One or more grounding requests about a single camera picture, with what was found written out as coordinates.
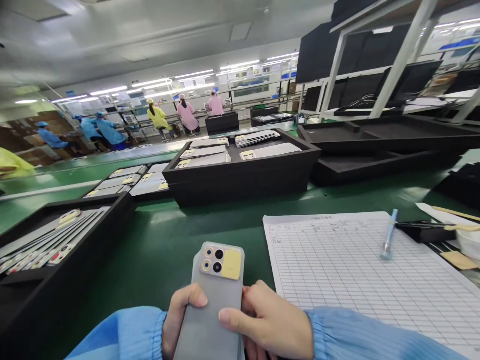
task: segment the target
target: blue pen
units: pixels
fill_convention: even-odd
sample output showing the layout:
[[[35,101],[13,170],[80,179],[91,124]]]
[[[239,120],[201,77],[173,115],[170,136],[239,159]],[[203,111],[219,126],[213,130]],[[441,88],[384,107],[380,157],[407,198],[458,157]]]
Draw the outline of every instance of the blue pen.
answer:
[[[397,223],[397,216],[399,211],[394,209],[391,213],[391,223],[390,228],[388,229],[388,235],[386,237],[385,245],[383,245],[383,252],[380,254],[380,258],[383,260],[391,260],[392,259],[392,240],[393,234],[395,229],[395,224]]]

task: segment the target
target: black box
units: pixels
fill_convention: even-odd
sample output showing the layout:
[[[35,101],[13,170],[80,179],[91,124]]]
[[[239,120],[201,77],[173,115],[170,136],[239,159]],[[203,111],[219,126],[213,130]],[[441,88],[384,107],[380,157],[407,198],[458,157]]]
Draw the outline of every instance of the black box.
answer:
[[[261,116],[278,114],[278,113],[279,113],[279,108],[277,106],[267,106],[264,108],[251,108],[250,119],[258,118]]]
[[[0,236],[0,247],[74,210],[110,209],[58,265],[0,277],[0,349],[3,359],[35,359],[49,331],[62,321],[69,300],[109,257],[136,205],[128,193],[45,205]]]
[[[316,186],[338,186],[407,171],[449,169],[460,161],[464,151],[423,151],[400,154],[378,151],[372,154],[320,156],[311,173]]]
[[[480,148],[478,131],[409,116],[299,125],[297,132],[324,155]]]
[[[160,162],[152,162],[152,163],[149,163],[149,164],[144,164],[144,166],[147,167],[147,170],[144,174],[142,174],[141,176],[145,176],[146,174],[148,174],[150,168],[154,165],[157,165],[157,164],[167,164],[169,163],[170,161],[167,160],[167,161],[160,161]],[[84,195],[82,195],[82,199],[85,198],[88,194],[90,194],[92,191],[94,191],[101,183],[103,183],[105,180],[109,180],[110,176],[112,176],[113,173],[115,173],[116,171],[120,170],[120,169],[129,169],[129,168],[133,168],[133,166],[128,166],[128,167],[120,167],[118,168],[117,170],[115,170],[114,172],[112,172],[110,175],[108,175],[106,178],[104,178],[101,182],[99,182],[97,185],[95,185],[93,188],[91,188],[89,191],[87,191]],[[135,195],[135,196],[132,196],[133,198],[133,201],[136,203],[136,204],[139,204],[139,203],[144,203],[144,202],[150,202],[150,201],[160,201],[160,200],[164,200],[164,199],[169,199],[172,197],[172,194],[170,193],[170,189],[169,188],[166,188],[166,189],[163,189],[163,190],[159,190],[159,191],[155,191],[155,192],[150,192],[150,193],[146,193],[146,194],[141,194],[141,195]]]
[[[209,116],[205,119],[205,125],[210,136],[238,131],[239,115],[236,112],[226,112],[223,115]]]
[[[163,171],[178,205],[198,206],[306,191],[320,149],[283,130],[273,131],[281,137],[243,148],[237,148],[235,136],[230,136],[231,162],[175,169],[192,142],[186,143]],[[294,144],[302,151],[253,160],[240,158],[242,152],[283,143]]]

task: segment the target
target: paper sheet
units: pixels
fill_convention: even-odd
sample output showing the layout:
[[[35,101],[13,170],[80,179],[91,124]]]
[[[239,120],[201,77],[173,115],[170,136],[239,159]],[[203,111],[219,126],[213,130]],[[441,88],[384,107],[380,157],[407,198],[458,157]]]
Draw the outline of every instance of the paper sheet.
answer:
[[[401,231],[382,261],[386,212],[265,216],[277,293],[301,307],[343,307],[480,355],[480,289]]]

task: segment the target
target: blue sleeve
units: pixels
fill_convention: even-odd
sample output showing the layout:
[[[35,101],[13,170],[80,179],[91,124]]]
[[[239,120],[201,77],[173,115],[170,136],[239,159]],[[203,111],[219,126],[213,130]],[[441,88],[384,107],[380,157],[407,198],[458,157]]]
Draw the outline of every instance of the blue sleeve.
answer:
[[[353,310],[319,307],[306,313],[313,328],[315,360],[467,360],[420,333]]]
[[[67,359],[161,360],[166,317],[166,311],[149,306],[117,311],[97,325]]]

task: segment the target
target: white wall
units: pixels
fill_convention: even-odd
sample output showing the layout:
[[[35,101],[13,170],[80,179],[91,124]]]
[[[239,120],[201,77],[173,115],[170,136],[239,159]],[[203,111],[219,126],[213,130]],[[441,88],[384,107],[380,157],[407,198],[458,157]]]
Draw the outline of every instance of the white wall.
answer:
[[[118,76],[107,77],[95,81],[84,82],[71,86],[54,89],[63,97],[66,92],[74,91],[77,95],[92,93],[94,91],[112,89],[120,86],[130,86],[132,82],[146,82],[162,78],[174,78],[175,76],[196,73],[204,70],[214,70],[214,74],[220,72],[220,67],[239,64],[253,60],[266,60],[267,58],[293,53],[300,49],[300,38],[275,42],[267,45],[250,47],[247,49],[225,52],[213,56],[178,62],[166,66],[153,67],[146,70],[130,72]],[[59,99],[53,91],[42,93],[51,100]]]

